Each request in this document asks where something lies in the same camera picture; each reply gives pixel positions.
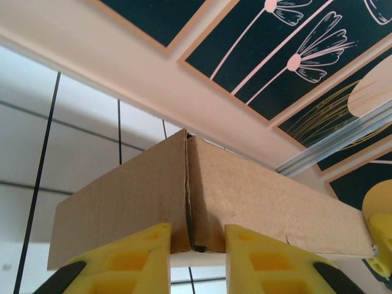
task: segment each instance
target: beige border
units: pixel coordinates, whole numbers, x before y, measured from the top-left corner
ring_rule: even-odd
[[[387,136],[387,137],[384,138],[384,139],[390,139],[390,140],[391,140],[391,139],[392,139],[392,135],[389,135],[389,136]],[[364,154],[364,153],[367,153],[367,152],[373,150],[374,148],[378,147],[378,146],[380,145],[379,143],[380,143],[381,141],[384,141],[384,139],[378,141],[377,143],[374,143],[373,145],[367,147],[366,149],[361,150],[360,152],[355,153],[354,155],[352,155],[352,156],[350,156],[350,157],[348,157],[348,158],[346,158],[346,159],[354,160],[355,158],[358,157],[358,156],[357,156],[358,153]],[[356,165],[353,165],[352,167],[348,168],[347,170],[344,170],[344,171],[342,171],[341,173],[338,173],[337,175],[333,176],[332,178],[327,179],[325,182],[329,184],[330,182],[333,182],[335,179],[338,179],[338,178],[340,178],[340,177],[342,177],[342,176],[344,176],[344,175],[347,175],[348,173],[352,172],[353,170],[356,170],[357,168],[360,168],[360,167],[362,167],[362,166],[368,164],[370,161],[372,161],[372,160],[374,160],[374,159],[376,159],[376,158],[379,158],[379,157],[381,157],[381,156],[383,156],[383,155],[385,155],[386,153],[389,153],[389,152],[391,152],[391,151],[392,151],[392,147],[386,148],[385,150],[383,150],[383,151],[381,151],[381,152],[379,152],[379,153],[377,153],[377,154],[374,154],[374,155],[371,156],[370,158],[365,159],[365,160],[361,161],[360,163],[358,163],[358,164],[356,164]]]
[[[273,119],[271,119],[269,121],[269,123],[272,126],[278,126],[278,125],[284,123],[286,120],[288,120],[292,116],[296,115],[302,109],[304,109],[309,104],[311,104],[313,101],[315,101],[318,98],[320,98],[321,96],[323,96],[329,90],[338,86],[346,78],[352,76],[354,73],[356,73],[362,67],[368,65],[370,62],[372,62],[375,58],[380,56],[382,53],[384,53],[387,50],[389,50],[390,48],[392,48],[391,38],[392,38],[392,34],[389,34],[384,39],[382,39],[381,41],[379,41],[378,43],[373,45],[371,48],[366,50],[364,53],[360,54],[352,62],[348,63],[345,67],[341,68],[339,71],[334,73],[332,76],[330,76],[323,83],[319,84],[317,87],[315,87],[314,89],[309,91],[303,97],[299,98],[297,101],[295,101],[289,107],[287,107],[285,110],[283,110],[278,115],[276,115]],[[383,45],[384,45],[384,48],[377,51],[377,49],[379,47],[383,47]]]
[[[148,42],[152,45],[155,49],[165,53],[168,55],[173,51],[173,49],[177,46],[178,42],[186,35],[186,33],[193,27],[193,25],[203,16],[206,10],[212,5],[214,0],[205,0],[205,2],[200,6],[200,8],[192,15],[189,21],[185,24],[185,26],[180,30],[180,32],[175,36],[175,38],[170,42],[170,44],[165,47],[154,38],[146,34],[144,31],[139,29],[137,26],[132,24],[130,21],[126,20],[120,14],[115,12],[110,7],[106,6],[103,2],[99,0],[85,0],[86,2],[95,6],[95,8],[99,9],[104,14],[108,15],[110,18],[121,24],[123,27],[127,28],[128,30],[132,31],[133,33],[140,36],[143,40]]]
[[[298,142],[297,140],[295,140],[293,137],[291,137],[288,133],[286,133],[284,130],[281,130],[280,128],[278,128],[277,126],[274,126],[271,128],[271,130],[277,132],[279,135],[281,135],[282,137],[284,137],[286,140],[290,141],[290,143],[293,143],[296,147],[300,148],[301,151],[303,152],[305,150],[307,150],[307,148],[302,145],[300,142]]]
[[[207,82],[212,88],[217,90],[219,93],[223,94],[224,96],[228,97],[232,102],[234,102],[237,106],[246,110],[250,115],[258,119],[263,123],[263,125],[268,124],[268,120],[263,117],[260,113],[257,113],[255,110],[251,109],[251,107],[245,105],[242,101],[240,101],[235,96],[231,95],[228,91],[224,88],[219,86],[217,83],[211,81],[207,76],[203,75],[193,66],[186,62],[188,56],[201,44],[201,42],[210,34],[210,32],[225,18],[225,16],[236,6],[239,0],[231,0],[225,8],[219,13],[219,15],[208,25],[208,27],[197,37],[197,39],[192,43],[192,45],[179,57],[177,63],[190,71],[196,77],[201,79],[204,82]]]

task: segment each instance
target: cardboard flap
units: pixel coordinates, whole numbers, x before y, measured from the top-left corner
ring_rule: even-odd
[[[48,268],[161,222],[173,226],[172,252],[190,250],[185,145],[182,130],[61,202]]]
[[[188,152],[196,246],[224,252],[236,224],[313,253],[374,255],[361,211],[201,138]]]

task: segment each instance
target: white tile wall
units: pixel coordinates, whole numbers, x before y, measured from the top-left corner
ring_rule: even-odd
[[[211,281],[195,283],[195,291],[197,294],[226,294],[226,281]]]
[[[15,285],[32,199],[31,189],[0,185],[0,293]]]
[[[191,284],[171,285],[170,294],[192,294]]]
[[[41,186],[76,192],[118,165],[118,143],[53,122]]]
[[[171,124],[170,122],[165,121],[165,128],[166,128],[166,135],[170,137],[171,135],[174,135],[177,133],[179,130],[182,129],[182,127],[175,126],[174,124]]]
[[[61,75],[54,119],[118,140],[117,100]]]
[[[2,47],[0,70],[0,294],[11,294],[57,72]],[[123,102],[120,105],[125,162],[164,140],[165,134],[163,120]],[[168,136],[179,130],[166,122]],[[68,197],[65,192],[75,192],[117,167],[119,155],[117,99],[62,74],[20,293],[32,293],[52,274],[46,269],[51,229],[56,205]],[[196,269],[194,278],[212,275],[208,268],[203,272]],[[180,282],[172,285],[172,293],[193,293],[188,268],[172,268],[171,279]],[[199,288],[206,290],[202,283]]]
[[[165,139],[162,120],[124,102],[121,106],[121,141],[148,149]]]
[[[0,105],[0,181],[34,185],[47,120]]]
[[[21,293],[31,292],[40,287],[54,271],[47,271],[50,236],[58,203],[68,196],[39,192],[32,223],[29,247],[24,264]]]
[[[48,115],[57,71],[0,46],[0,100]]]
[[[199,266],[192,268],[194,280],[222,278],[226,276],[225,266]]]

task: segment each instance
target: grout line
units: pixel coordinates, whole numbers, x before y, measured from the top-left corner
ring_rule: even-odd
[[[214,281],[224,281],[226,280],[225,277],[213,277],[211,279],[200,279],[200,280],[193,280],[193,283],[203,283],[203,282],[214,282]],[[172,282],[172,285],[181,285],[181,284],[189,284],[191,281],[176,281]]]
[[[162,125],[163,125],[163,127],[164,127],[165,139],[167,139],[166,125],[165,125],[165,121],[164,121],[164,120],[162,120]]]
[[[64,194],[64,195],[73,195],[75,193],[75,192],[57,190],[57,189],[46,188],[46,187],[39,187],[38,189],[43,192],[51,192],[51,193]]]
[[[25,109],[23,107],[19,107],[19,106],[16,106],[14,104],[10,104],[10,103],[5,102],[5,101],[1,101],[0,100],[0,105],[3,105],[3,106],[6,106],[6,107],[9,107],[9,108],[12,108],[14,110],[18,110],[18,111],[27,113],[29,115],[34,115],[34,116],[39,117],[39,118],[48,119],[48,117],[46,115],[41,115],[38,112],[34,112],[32,110],[28,110],[28,109]],[[118,140],[115,140],[115,139],[112,139],[110,137],[107,137],[107,136],[104,136],[104,135],[92,132],[90,130],[86,130],[86,129],[82,128],[82,127],[75,126],[75,125],[67,123],[65,121],[60,121],[60,120],[58,120],[56,118],[52,118],[51,121],[54,122],[54,123],[62,124],[63,126],[66,126],[66,127],[70,127],[71,129],[79,130],[81,132],[84,132],[84,133],[87,133],[87,134],[90,134],[90,135],[94,135],[94,136],[97,136],[97,137],[100,137],[100,138],[103,138],[103,139],[106,139],[106,140],[109,140],[109,141],[112,141],[112,142],[115,142],[115,143],[119,142]],[[124,142],[121,142],[121,144],[124,145],[124,146],[130,147],[130,148],[139,150],[139,151],[145,151],[145,149],[137,147],[137,146],[134,146],[132,144],[128,144],[128,143],[124,143]]]
[[[190,276],[190,284],[192,285],[192,293],[193,293],[193,294],[196,294],[196,291],[195,291],[195,283],[194,283],[194,277],[193,277],[193,275],[192,275],[192,270],[191,270],[190,267],[188,267],[188,270],[189,270],[189,276]]]
[[[35,188],[33,185],[4,181],[2,179],[0,179],[0,185],[22,188],[22,189],[31,189],[31,190],[34,190],[34,188]],[[39,190],[44,191],[44,192],[52,192],[52,193],[64,194],[64,195],[73,195],[74,194],[74,192],[57,190],[57,189],[52,189],[52,188],[47,188],[47,187],[39,187]]]
[[[123,164],[123,152],[121,151],[121,109],[120,100],[117,100],[117,115],[118,115],[118,157],[120,165]]]
[[[34,218],[34,211],[36,210],[39,184],[41,182],[43,163],[45,161],[45,154],[46,154],[47,146],[48,146],[51,121],[52,121],[52,117],[53,117],[53,112],[55,110],[55,103],[56,103],[57,91],[59,88],[60,76],[61,76],[61,73],[58,72],[57,78],[56,78],[55,90],[53,91],[53,98],[52,98],[51,105],[50,105],[50,112],[49,112],[49,117],[48,117],[47,129],[45,131],[45,138],[43,140],[42,152],[41,152],[41,157],[39,160],[39,166],[38,166],[38,172],[37,172],[37,178],[36,178],[36,184],[34,186],[34,192],[32,195],[30,212],[29,212],[29,217],[28,217],[27,227],[26,227],[26,233],[24,235],[22,250],[21,250],[21,254],[20,254],[20,261],[19,261],[19,266],[18,266],[18,272],[17,272],[17,278],[15,280],[15,288],[13,289],[13,294],[19,294],[20,285],[22,282],[23,269],[25,267],[25,262],[26,262],[26,255],[27,255],[27,249],[28,249],[29,239],[30,239],[30,234],[31,234],[31,229],[32,229],[32,221]]]
[[[29,114],[29,115],[38,116],[39,118],[48,119],[48,117],[47,117],[46,115],[41,115],[41,114],[38,113],[38,112],[34,112],[34,111],[32,111],[32,110],[28,110],[28,109],[25,109],[25,108],[23,108],[23,107],[16,106],[16,105],[14,105],[14,104],[10,104],[10,103],[8,103],[8,102],[6,102],[6,101],[1,101],[1,100],[0,100],[0,105],[3,105],[3,106],[6,106],[6,107],[9,107],[9,108],[12,108],[12,109],[14,109],[14,110],[22,111],[22,112],[27,113],[27,114]]]

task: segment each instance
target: flower illustration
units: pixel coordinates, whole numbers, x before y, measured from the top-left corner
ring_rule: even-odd
[[[390,0],[363,0],[372,18],[379,25],[386,25],[392,20]]]
[[[246,35],[248,30],[253,26],[253,24],[260,18],[263,12],[272,13],[277,19],[283,21],[289,26],[295,26],[298,24],[300,19],[304,17],[301,12],[295,11],[292,8],[308,6],[312,3],[313,0],[266,0],[264,3],[264,8],[259,11],[259,13],[253,18],[253,20],[248,24],[245,30],[239,35],[239,37],[235,40],[233,45],[228,49],[225,56],[221,59],[217,67],[214,69],[214,72],[209,77],[210,80],[213,80],[219,69],[223,66],[226,59],[232,53],[234,48],[238,45],[241,39]]]
[[[265,11],[289,26],[296,26],[304,15],[293,8],[308,6],[312,0],[266,0]]]
[[[304,80],[318,83],[327,72],[320,67],[338,62],[345,49],[355,42],[347,43],[346,30],[333,31],[342,15],[328,13],[305,38],[297,52],[287,62],[287,69]]]

